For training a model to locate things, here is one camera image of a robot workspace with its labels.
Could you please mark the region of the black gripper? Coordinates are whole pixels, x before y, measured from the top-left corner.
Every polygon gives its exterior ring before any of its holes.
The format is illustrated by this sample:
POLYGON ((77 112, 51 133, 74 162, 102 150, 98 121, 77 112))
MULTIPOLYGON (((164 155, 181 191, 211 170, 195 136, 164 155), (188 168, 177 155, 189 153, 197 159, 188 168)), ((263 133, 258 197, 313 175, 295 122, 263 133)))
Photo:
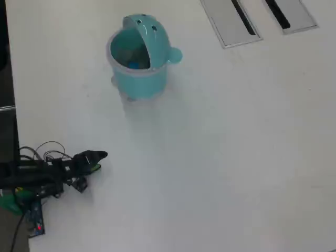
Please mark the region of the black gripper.
POLYGON ((64 161, 65 178, 88 176, 101 169, 98 164, 108 156, 106 151, 81 152, 76 154, 72 159, 64 161))

